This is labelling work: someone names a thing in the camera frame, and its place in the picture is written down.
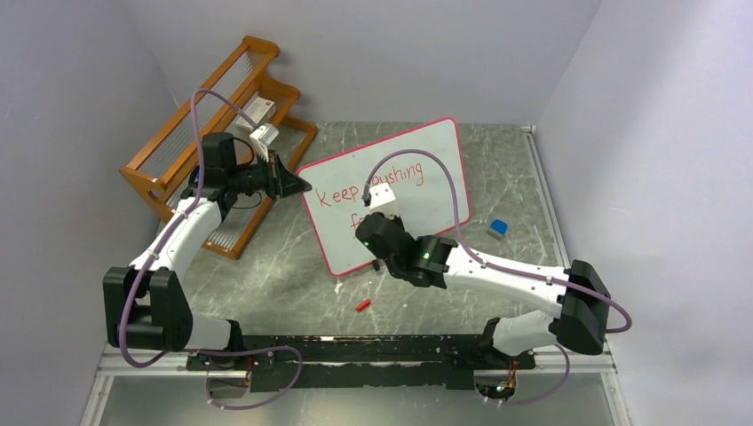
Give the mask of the pink-framed whiteboard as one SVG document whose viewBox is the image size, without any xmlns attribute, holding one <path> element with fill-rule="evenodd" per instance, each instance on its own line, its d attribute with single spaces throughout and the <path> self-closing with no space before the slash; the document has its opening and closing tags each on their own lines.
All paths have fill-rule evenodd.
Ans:
<svg viewBox="0 0 753 426">
<path fill-rule="evenodd" d="M 366 184 L 390 185 L 413 237 L 451 229 L 455 210 L 461 223 L 472 215 L 459 129 L 451 117 L 311 162 L 297 174 L 312 187 L 304 204 L 335 276 L 374 258 L 355 237 L 369 212 L 362 199 Z"/>
</svg>

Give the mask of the red marker cap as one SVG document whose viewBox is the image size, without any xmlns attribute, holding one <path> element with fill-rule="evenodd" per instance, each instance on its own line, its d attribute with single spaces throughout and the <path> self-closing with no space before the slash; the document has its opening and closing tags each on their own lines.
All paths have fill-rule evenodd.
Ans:
<svg viewBox="0 0 753 426">
<path fill-rule="evenodd" d="M 364 300 L 363 302 L 361 302 L 360 304 L 358 304 L 355 307 L 355 311 L 362 312 L 365 309 L 367 309 L 368 307 L 370 307 L 370 305 L 371 305 L 371 300 L 369 298 L 367 298 L 366 300 Z"/>
</svg>

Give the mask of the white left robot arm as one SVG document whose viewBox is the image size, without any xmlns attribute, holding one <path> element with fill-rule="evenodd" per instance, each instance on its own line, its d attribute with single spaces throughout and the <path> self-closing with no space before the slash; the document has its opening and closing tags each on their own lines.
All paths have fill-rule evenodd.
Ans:
<svg viewBox="0 0 753 426">
<path fill-rule="evenodd" d="M 278 134 L 272 125 L 252 131 L 245 143 L 256 155 L 244 163 L 236 160 L 239 138 L 233 134 L 214 132 L 203 137 L 203 162 L 189 175 L 169 223 L 129 265 L 112 267 L 104 276 L 111 346 L 168 352 L 210 350 L 210 357 L 225 369 L 244 361 L 246 344 L 239 324 L 192 313 L 181 281 L 239 196 L 264 193 L 276 201 L 311 190 L 270 149 Z"/>
</svg>

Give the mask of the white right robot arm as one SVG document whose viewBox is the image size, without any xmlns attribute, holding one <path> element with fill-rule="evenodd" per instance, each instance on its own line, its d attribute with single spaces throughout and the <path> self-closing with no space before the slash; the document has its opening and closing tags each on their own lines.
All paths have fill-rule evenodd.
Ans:
<svg viewBox="0 0 753 426">
<path fill-rule="evenodd" d="M 355 236 L 394 278 L 415 287 L 480 289 L 531 307 L 530 313 L 489 321 L 479 345 L 480 358 L 489 367 L 555 343 L 584 355 L 604 349 L 611 296 L 587 262 L 575 260 L 568 268 L 537 266 L 466 251 L 448 238 L 413 238 L 399 219 L 381 213 L 367 215 Z"/>
</svg>

